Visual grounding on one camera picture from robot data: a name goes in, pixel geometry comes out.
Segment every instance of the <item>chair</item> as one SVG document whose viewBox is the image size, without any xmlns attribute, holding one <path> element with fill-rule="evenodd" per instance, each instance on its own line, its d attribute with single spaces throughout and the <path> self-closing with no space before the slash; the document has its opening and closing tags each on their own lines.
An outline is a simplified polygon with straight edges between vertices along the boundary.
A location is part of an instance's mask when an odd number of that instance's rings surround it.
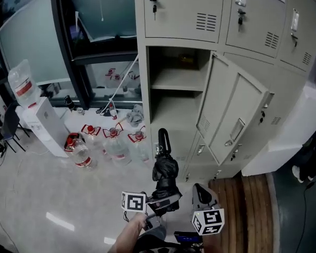
<svg viewBox="0 0 316 253">
<path fill-rule="evenodd" d="M 26 130 L 21 126 L 20 124 L 20 118 L 19 116 L 17 116 L 15 109 L 18 106 L 17 102 L 13 102 L 9 105 L 6 113 L 5 113 L 5 117 L 4 117 L 4 124 L 3 124 L 3 141 L 5 141 L 8 146 L 14 151 L 14 153 L 16 153 L 16 151 L 13 149 L 13 147 L 9 144 L 8 140 L 13 140 L 17 145 L 19 145 L 19 147 L 26 152 L 26 150 L 17 142 L 17 140 L 14 139 L 14 136 L 16 136 L 16 138 L 18 140 L 20 140 L 18 138 L 18 136 L 16 135 L 16 130 L 17 127 L 20 126 L 21 129 L 25 132 L 25 134 L 29 137 L 28 133 L 26 132 Z"/>
</svg>

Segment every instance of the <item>gray tiled floor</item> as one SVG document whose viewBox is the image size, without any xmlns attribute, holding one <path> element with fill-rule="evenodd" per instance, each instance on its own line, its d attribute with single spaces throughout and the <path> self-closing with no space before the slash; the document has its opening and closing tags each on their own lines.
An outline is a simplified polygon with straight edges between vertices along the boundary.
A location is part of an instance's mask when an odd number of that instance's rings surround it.
<svg viewBox="0 0 316 253">
<path fill-rule="evenodd" d="M 304 197 L 308 181 L 300 184 L 292 175 L 292 165 L 285 164 L 273 174 L 280 216 L 280 248 L 282 253 L 295 253 L 303 229 Z M 316 184 L 305 193 L 307 219 L 298 253 L 316 252 Z"/>
<path fill-rule="evenodd" d="M 0 167 L 0 221 L 20 253 L 107 252 L 110 245 L 105 237 L 116 239 L 126 223 L 121 192 L 151 194 L 155 189 L 152 170 L 138 162 L 121 169 L 99 162 L 96 169 L 87 171 L 69 159 L 42 154 L 47 150 L 33 134 L 29 139 L 18 131 L 18 136 L 27 152 L 14 145 L 17 154 L 8 149 Z M 181 209 L 164 216 L 167 241 L 175 241 L 175 230 L 193 230 L 192 185 L 178 184 L 184 196 Z M 69 229 L 46 215 L 67 222 Z M 0 244 L 15 251 L 1 226 Z"/>
</svg>

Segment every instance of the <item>ventilation grille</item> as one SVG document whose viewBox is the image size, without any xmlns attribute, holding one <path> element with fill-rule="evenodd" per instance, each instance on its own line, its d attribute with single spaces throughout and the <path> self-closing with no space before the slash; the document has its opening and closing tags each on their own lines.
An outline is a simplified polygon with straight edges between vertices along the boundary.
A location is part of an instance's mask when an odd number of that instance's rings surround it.
<svg viewBox="0 0 316 253">
<path fill-rule="evenodd" d="M 204 128 L 205 132 L 207 132 L 210 127 L 210 123 L 204 115 L 202 115 L 200 118 L 200 125 Z"/>
<path fill-rule="evenodd" d="M 196 28 L 198 30 L 206 30 L 215 32 L 216 16 L 210 14 L 197 13 Z"/>
<path fill-rule="evenodd" d="M 281 120 L 281 117 L 274 117 L 273 121 L 270 124 L 278 124 Z"/>
<path fill-rule="evenodd" d="M 306 65 L 309 65 L 310 60 L 311 60 L 311 55 L 309 53 L 305 53 L 302 62 Z"/>
<path fill-rule="evenodd" d="M 270 48 L 276 48 L 278 46 L 278 42 L 279 42 L 279 37 L 267 32 L 267 36 L 265 37 L 265 42 L 264 45 L 266 45 L 267 47 Z"/>
</svg>

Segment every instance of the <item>person's hand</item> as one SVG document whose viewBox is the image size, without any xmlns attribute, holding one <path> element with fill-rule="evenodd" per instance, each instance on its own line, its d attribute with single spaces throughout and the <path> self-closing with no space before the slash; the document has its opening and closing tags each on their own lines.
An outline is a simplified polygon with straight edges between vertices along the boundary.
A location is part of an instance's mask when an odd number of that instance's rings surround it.
<svg viewBox="0 0 316 253">
<path fill-rule="evenodd" d="M 141 231 L 146 227 L 147 215 L 144 213 L 136 213 L 135 216 L 130 220 L 129 223 L 134 224 L 138 227 L 138 230 Z"/>
</svg>

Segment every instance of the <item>ar tag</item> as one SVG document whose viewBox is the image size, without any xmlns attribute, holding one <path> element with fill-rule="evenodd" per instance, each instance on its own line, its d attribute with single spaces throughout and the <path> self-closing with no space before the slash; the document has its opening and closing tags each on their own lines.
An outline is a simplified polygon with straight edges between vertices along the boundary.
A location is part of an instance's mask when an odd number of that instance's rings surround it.
<svg viewBox="0 0 316 253">
<path fill-rule="evenodd" d="M 195 211 L 192 224 L 199 235 L 219 233 L 225 225 L 224 210 Z"/>
<path fill-rule="evenodd" d="M 142 193 L 122 192 L 122 209 L 130 212 L 146 212 L 146 195 Z"/>
</svg>

